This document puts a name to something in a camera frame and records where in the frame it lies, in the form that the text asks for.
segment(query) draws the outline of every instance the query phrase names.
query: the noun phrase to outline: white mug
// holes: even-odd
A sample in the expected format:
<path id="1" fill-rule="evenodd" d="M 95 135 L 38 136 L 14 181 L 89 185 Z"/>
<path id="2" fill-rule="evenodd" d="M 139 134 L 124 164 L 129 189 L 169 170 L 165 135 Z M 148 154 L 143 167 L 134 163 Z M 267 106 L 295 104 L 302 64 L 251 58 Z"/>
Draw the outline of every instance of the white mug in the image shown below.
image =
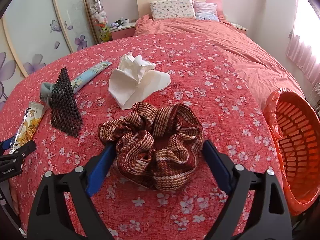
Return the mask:
<path id="1" fill-rule="evenodd" d="M 123 20 L 123 25 L 129 25 L 129 19 Z"/>

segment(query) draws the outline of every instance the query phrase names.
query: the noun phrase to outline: pink duvet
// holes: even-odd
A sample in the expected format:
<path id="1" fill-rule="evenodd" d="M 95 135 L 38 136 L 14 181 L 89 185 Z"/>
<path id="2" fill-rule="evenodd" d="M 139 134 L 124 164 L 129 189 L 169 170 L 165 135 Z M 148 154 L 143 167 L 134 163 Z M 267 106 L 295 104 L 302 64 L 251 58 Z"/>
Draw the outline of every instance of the pink duvet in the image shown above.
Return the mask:
<path id="1" fill-rule="evenodd" d="M 137 21 L 135 36 L 155 33 L 204 34 L 213 40 L 245 80 L 261 109 L 278 88 L 289 88 L 304 97 L 290 72 L 224 19 L 216 22 L 177 18 L 154 22 L 145 15 Z"/>

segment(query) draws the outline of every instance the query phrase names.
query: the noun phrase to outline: crumpled tissue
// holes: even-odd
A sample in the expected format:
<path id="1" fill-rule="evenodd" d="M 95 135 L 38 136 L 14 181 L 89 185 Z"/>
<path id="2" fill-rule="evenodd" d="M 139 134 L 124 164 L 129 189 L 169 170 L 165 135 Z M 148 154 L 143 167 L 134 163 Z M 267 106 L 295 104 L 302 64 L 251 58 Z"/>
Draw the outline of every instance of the crumpled tissue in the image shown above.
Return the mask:
<path id="1" fill-rule="evenodd" d="M 171 83 L 170 75 L 153 70 L 155 67 L 155 63 L 142 60 L 141 55 L 122 56 L 118 68 L 110 76 L 108 89 L 122 110 L 132 108 L 134 103 Z"/>

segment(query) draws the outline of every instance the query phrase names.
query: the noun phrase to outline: brown scarf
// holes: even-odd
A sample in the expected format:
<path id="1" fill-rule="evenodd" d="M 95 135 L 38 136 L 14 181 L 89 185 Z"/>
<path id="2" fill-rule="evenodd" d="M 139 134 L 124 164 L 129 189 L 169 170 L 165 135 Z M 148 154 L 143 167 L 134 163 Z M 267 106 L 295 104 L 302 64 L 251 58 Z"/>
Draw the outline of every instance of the brown scarf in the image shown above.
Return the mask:
<path id="1" fill-rule="evenodd" d="M 115 166 L 123 176 L 150 189 L 172 191 L 194 173 L 203 129 L 183 104 L 157 109 L 140 102 L 129 118 L 100 124 L 98 135 L 103 144 L 117 140 Z"/>

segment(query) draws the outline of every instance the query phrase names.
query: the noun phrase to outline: black clamp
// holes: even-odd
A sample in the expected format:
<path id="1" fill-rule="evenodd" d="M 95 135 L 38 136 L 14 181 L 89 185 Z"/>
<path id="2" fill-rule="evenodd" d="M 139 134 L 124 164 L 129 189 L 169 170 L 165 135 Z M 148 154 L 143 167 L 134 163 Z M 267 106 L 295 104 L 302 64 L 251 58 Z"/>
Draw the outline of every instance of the black clamp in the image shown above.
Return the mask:
<path id="1" fill-rule="evenodd" d="M 241 164 L 234 165 L 210 140 L 204 142 L 203 155 L 219 188 L 228 194 L 205 240 L 292 240 L 288 207 L 272 170 L 256 173 Z M 115 156 L 114 144 L 110 144 L 86 166 L 78 166 L 70 173 L 55 175 L 47 171 L 31 208 L 28 239 L 113 240 L 90 196 L 102 185 L 101 179 L 105 178 Z M 250 190 L 255 194 L 247 224 L 242 233 L 233 236 Z M 71 193 L 86 237 L 77 234 L 72 226 L 64 192 Z"/>
<path id="2" fill-rule="evenodd" d="M 0 182 L 21 174 L 24 159 L 36 149 L 36 143 L 31 140 L 12 154 L 3 155 L 4 151 L 9 149 L 11 139 L 0 143 Z"/>

